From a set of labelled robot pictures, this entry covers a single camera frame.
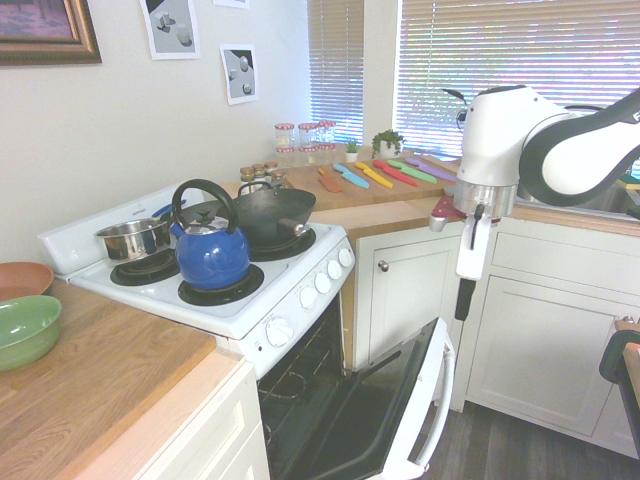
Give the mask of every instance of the dark floor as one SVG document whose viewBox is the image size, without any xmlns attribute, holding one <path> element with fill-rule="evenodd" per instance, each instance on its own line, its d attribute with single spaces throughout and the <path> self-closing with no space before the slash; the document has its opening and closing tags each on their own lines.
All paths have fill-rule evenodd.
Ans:
<svg viewBox="0 0 640 480">
<path fill-rule="evenodd" d="M 467 402 L 449 413 L 422 479 L 639 480 L 640 462 Z"/>
</svg>

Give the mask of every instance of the open oven door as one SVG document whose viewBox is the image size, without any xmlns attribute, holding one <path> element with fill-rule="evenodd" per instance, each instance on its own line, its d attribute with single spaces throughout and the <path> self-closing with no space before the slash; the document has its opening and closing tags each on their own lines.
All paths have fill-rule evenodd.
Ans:
<svg viewBox="0 0 640 480">
<path fill-rule="evenodd" d="M 443 393 L 419 455 L 416 443 L 444 364 Z M 287 480 L 421 477 L 449 412 L 455 353 L 441 319 L 344 380 Z"/>
</svg>

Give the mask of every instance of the green bowl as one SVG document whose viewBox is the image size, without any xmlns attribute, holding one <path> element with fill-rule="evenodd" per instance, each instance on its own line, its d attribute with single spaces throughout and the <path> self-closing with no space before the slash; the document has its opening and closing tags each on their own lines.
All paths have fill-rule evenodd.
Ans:
<svg viewBox="0 0 640 480">
<path fill-rule="evenodd" d="M 35 362 L 60 334 L 60 300 L 46 295 L 0 303 L 0 372 Z"/>
</svg>

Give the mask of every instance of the cabinet door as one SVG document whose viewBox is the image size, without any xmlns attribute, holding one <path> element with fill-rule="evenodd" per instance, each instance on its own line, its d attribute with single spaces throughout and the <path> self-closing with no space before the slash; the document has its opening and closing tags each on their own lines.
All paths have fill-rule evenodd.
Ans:
<svg viewBox="0 0 640 480">
<path fill-rule="evenodd" d="M 459 244 L 451 237 L 374 252 L 370 362 L 437 317 L 451 331 Z"/>
<path fill-rule="evenodd" d="M 591 436 L 611 390 L 598 365 L 629 309 L 492 276 L 467 398 Z"/>
</svg>

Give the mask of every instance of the white cabinet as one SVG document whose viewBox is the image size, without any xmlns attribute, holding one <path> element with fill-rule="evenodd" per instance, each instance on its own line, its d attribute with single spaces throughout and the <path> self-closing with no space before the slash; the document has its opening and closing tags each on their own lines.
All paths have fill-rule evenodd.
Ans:
<svg viewBox="0 0 640 480">
<path fill-rule="evenodd" d="M 268 480 L 253 366 L 242 364 L 137 478 Z"/>
<path fill-rule="evenodd" d="M 457 387 L 468 379 L 474 403 L 635 456 L 598 365 L 614 321 L 640 313 L 640 239 L 505 220 L 464 326 Z"/>
<path fill-rule="evenodd" d="M 356 247 L 356 370 L 436 317 L 447 321 L 454 346 L 455 264 L 461 223 L 358 239 Z"/>
</svg>

